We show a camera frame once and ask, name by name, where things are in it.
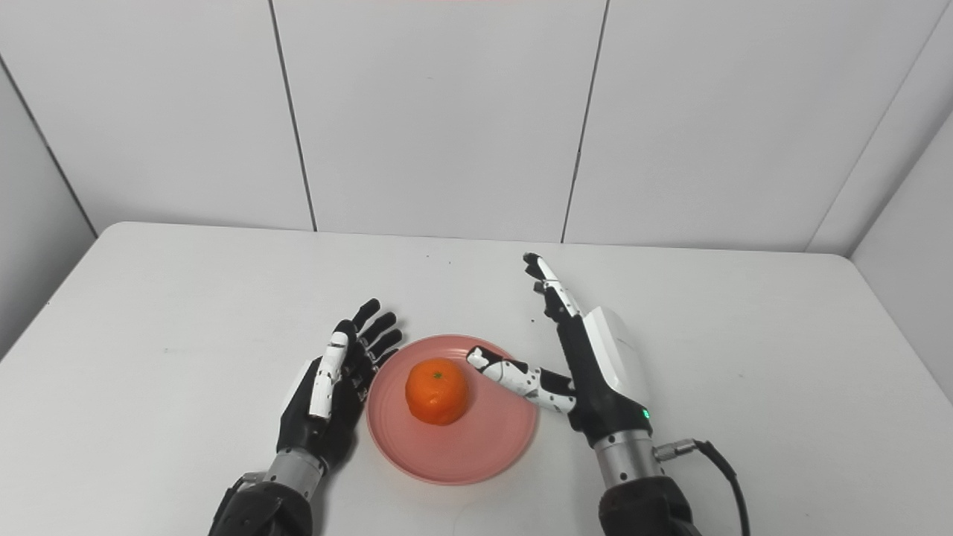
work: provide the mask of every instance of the robotic arm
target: robotic arm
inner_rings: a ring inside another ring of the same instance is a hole
[[[394,313],[365,322],[380,302],[365,303],[342,320],[324,355],[306,363],[281,416],[277,454],[265,473],[247,473],[225,492],[210,536],[311,536],[310,499],[321,478],[354,443],[371,380],[402,337]]]
[[[608,536],[700,536],[688,501],[659,463],[698,449],[732,483],[747,536],[747,513],[734,471],[710,443],[684,440],[654,447],[643,405],[649,403],[649,393],[624,323],[603,308],[583,316],[540,256],[528,253],[523,260],[526,273],[537,280],[534,290],[545,298],[545,315],[557,325],[572,378],[507,361],[480,346],[470,351],[467,362],[530,402],[565,413],[573,429],[585,435],[606,486],[599,502],[603,531]]]

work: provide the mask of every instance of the tangerine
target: tangerine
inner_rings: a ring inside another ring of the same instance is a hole
[[[411,415],[439,426],[446,426],[466,413],[469,394],[463,371],[446,358],[414,365],[404,386]]]

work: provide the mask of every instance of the plate rim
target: plate rim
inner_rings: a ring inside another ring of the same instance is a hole
[[[483,338],[480,338],[480,337],[475,337],[475,336],[473,336],[473,335],[465,335],[465,334],[462,334],[462,333],[439,333],[439,334],[436,334],[436,335],[428,335],[427,337],[423,337],[423,338],[420,338],[420,339],[417,339],[417,340],[412,340],[412,341],[409,342],[407,345],[402,346],[399,350],[397,350],[397,352],[399,353],[399,352],[402,351],[404,348],[407,348],[408,346],[411,346],[411,345],[413,345],[413,344],[417,344],[417,343],[424,342],[424,341],[426,341],[426,340],[431,340],[431,339],[443,339],[443,338],[445,338],[445,337],[463,337],[463,338],[465,338],[465,339],[476,340],[476,341],[478,341],[478,343],[481,344],[481,345],[490,346],[491,349],[494,350],[494,351],[499,350],[500,355],[503,356],[504,359],[510,360],[510,361],[513,360],[513,356],[511,356],[509,352],[507,352],[506,350],[504,350],[504,349],[503,349],[502,347],[500,347],[498,344],[494,344],[494,343],[489,342],[488,340],[483,339]],[[386,367],[386,366],[387,366],[387,362],[385,362],[383,365],[381,365],[380,370],[383,370],[384,367]],[[376,382],[376,375],[375,375],[375,379],[374,379],[373,381],[371,381],[371,387],[368,389],[368,392],[367,392],[367,401],[368,401],[368,402],[370,401],[371,396],[372,396],[373,393],[374,393],[375,382]],[[506,464],[505,466],[503,466],[499,471],[493,473],[492,475],[483,477],[483,478],[469,479],[469,480],[464,480],[464,481],[459,481],[459,482],[445,482],[445,481],[433,480],[433,479],[429,479],[429,478],[423,477],[423,476],[421,476],[421,475],[417,475],[417,474],[415,474],[414,472],[411,472],[410,470],[408,470],[408,469],[402,467],[400,464],[398,464],[397,462],[395,462],[395,461],[387,454],[387,452],[384,450],[384,448],[380,446],[380,441],[377,439],[377,435],[374,433],[374,428],[371,426],[371,409],[370,409],[370,405],[369,405],[368,403],[365,403],[365,406],[367,406],[367,407],[365,408],[365,419],[364,419],[364,421],[366,421],[367,430],[368,430],[368,433],[371,435],[371,440],[374,442],[374,446],[377,447],[377,452],[379,452],[380,455],[383,456],[384,459],[387,460],[387,462],[388,462],[390,465],[392,465],[393,467],[395,467],[395,468],[396,468],[397,470],[399,470],[400,472],[402,472],[402,473],[404,473],[404,474],[406,474],[406,475],[408,475],[408,476],[410,476],[410,477],[412,477],[412,478],[414,478],[414,479],[416,479],[416,480],[419,480],[419,481],[421,481],[421,482],[425,482],[425,483],[427,483],[427,484],[436,484],[436,485],[469,485],[469,484],[477,484],[477,483],[480,483],[480,482],[485,482],[485,481],[488,481],[488,480],[494,478],[495,476],[499,475],[499,474],[502,473],[503,471],[505,471],[505,470],[509,469],[510,467],[512,467],[513,464],[515,464],[520,458],[522,458],[523,454],[525,454],[525,453],[526,453],[526,450],[529,448],[530,443],[533,442],[533,438],[536,436],[537,427],[538,427],[538,425],[539,425],[539,408],[534,406],[535,411],[533,412],[533,423],[532,423],[532,426],[530,427],[530,433],[526,436],[526,442],[525,442],[525,443],[523,444],[523,446],[520,448],[519,453],[513,458],[513,460],[511,460],[508,464]]]

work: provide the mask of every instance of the table surface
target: table surface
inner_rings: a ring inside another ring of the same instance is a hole
[[[657,442],[717,445],[755,534],[949,533],[953,406],[843,258],[144,223],[111,227],[0,361],[0,533],[205,534],[271,461],[294,374],[371,296],[409,339],[565,372],[527,250],[626,320]],[[704,457],[666,467],[703,534],[738,534]],[[595,535],[602,491],[583,437],[541,412],[515,465],[460,487],[400,473],[362,422],[314,507],[329,536]]]

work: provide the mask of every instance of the panel seam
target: panel seam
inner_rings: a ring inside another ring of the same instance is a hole
[[[292,119],[294,131],[294,145],[298,152],[298,165],[301,167],[301,179],[304,181],[304,195],[308,199],[308,214],[311,215],[311,228],[317,232],[317,219],[314,217],[314,201],[311,198],[311,184],[308,182],[308,170],[304,163],[304,151],[301,149],[301,135],[298,133],[297,116],[294,114],[292,87],[288,83],[288,69],[285,66],[285,52],[281,46],[281,34],[278,32],[278,18],[274,14],[274,0],[268,0],[268,9],[272,14],[272,30],[274,31],[274,45],[278,50],[278,64],[281,66],[281,80],[285,85],[285,97],[288,100],[288,114]]]
[[[589,121],[589,108],[593,101],[593,88],[596,86],[596,71],[598,70],[598,59],[602,53],[602,36],[605,35],[605,21],[609,17],[609,3],[612,0],[605,0],[605,9],[602,11],[602,25],[598,31],[598,42],[596,44],[596,59],[593,62],[593,73],[589,79],[589,93],[586,95],[586,109],[582,114],[582,129],[579,132],[579,145],[576,149],[576,164],[573,166],[573,179],[569,183],[569,198],[566,200],[566,215],[562,220],[562,234],[559,235],[559,243],[566,243],[566,228],[569,226],[569,210],[573,206],[573,193],[576,191],[576,179],[579,175],[579,162],[582,160],[582,141],[586,136],[586,124]]]
[[[909,78],[910,74],[913,72],[913,68],[916,67],[917,62],[920,61],[920,56],[923,55],[923,51],[926,50],[926,45],[930,42],[930,39],[933,38],[933,33],[937,30],[937,27],[940,25],[940,21],[943,20],[943,16],[946,14],[946,11],[949,9],[951,2],[953,2],[953,0],[946,1],[946,5],[943,6],[943,10],[940,11],[940,15],[937,17],[937,20],[933,23],[933,28],[931,28],[930,32],[926,35],[926,39],[924,39],[923,43],[920,45],[920,49],[917,51],[917,55],[914,56],[913,61],[910,63],[910,67],[907,68],[906,72],[903,74],[903,78],[901,79],[900,84],[897,86],[897,90],[895,90],[893,96],[890,97],[890,100],[889,102],[887,102],[886,107],[883,109],[883,113],[881,113],[880,118],[877,120],[877,124],[874,126],[873,131],[871,131],[870,136],[868,136],[867,140],[864,142],[863,147],[861,148],[861,151],[858,153],[857,158],[854,160],[853,165],[850,166],[850,171],[847,172],[847,176],[845,176],[843,181],[841,182],[841,187],[838,189],[837,194],[834,195],[834,198],[831,200],[830,204],[827,206],[827,210],[824,211],[824,215],[821,217],[821,221],[818,223],[818,226],[814,230],[814,233],[811,235],[811,238],[809,238],[807,240],[807,243],[804,244],[803,251],[805,253],[807,252],[807,249],[811,247],[811,244],[814,243],[814,239],[817,238],[818,232],[823,227],[824,222],[827,220],[827,217],[830,216],[831,209],[833,209],[834,205],[837,204],[838,198],[841,197],[841,194],[843,193],[844,188],[847,186],[847,183],[850,182],[850,177],[854,174],[854,171],[857,169],[857,165],[863,159],[863,155],[866,154],[867,148],[870,146],[870,142],[874,139],[874,136],[877,134],[877,131],[880,129],[881,124],[883,123],[883,120],[886,118],[887,114],[890,112],[890,109],[893,108],[894,102],[897,100],[897,96],[900,94],[900,91],[903,89],[903,86],[906,85],[906,80],[907,78]],[[906,176],[896,180],[898,184],[896,185],[896,188],[893,189],[894,193],[896,193],[897,189],[900,188],[900,184],[903,183],[904,180],[906,180]],[[855,245],[851,249],[856,249],[857,247],[856,244],[860,243],[860,241],[855,238],[854,243]]]
[[[86,208],[83,207],[83,203],[79,202],[79,196],[76,195],[76,191],[72,188],[72,184],[70,184],[70,180],[66,177],[63,167],[60,166],[59,160],[56,158],[56,154],[53,153],[53,149],[50,147],[50,143],[47,141],[46,135],[43,134],[43,129],[41,129],[40,124],[36,122],[36,116],[33,115],[30,105],[27,104],[26,97],[24,97],[23,92],[20,91],[20,87],[16,85],[16,80],[13,79],[13,73],[10,72],[7,62],[3,59],[3,54],[0,54],[0,70],[3,71],[3,73],[7,76],[7,79],[10,81],[10,85],[13,87],[13,92],[16,93],[17,98],[20,100],[20,105],[23,106],[23,109],[27,112],[27,117],[30,119],[30,123],[33,124],[33,128],[40,136],[40,141],[43,142],[43,146],[47,150],[47,155],[50,157],[53,167],[56,168],[56,172],[59,174],[60,179],[63,180],[63,184],[70,193],[72,202],[76,205],[76,208],[79,209],[79,214],[83,217],[83,221],[85,221],[86,225],[90,228],[92,237],[99,238],[99,234],[96,233],[96,228],[92,226],[90,216],[86,213]]]

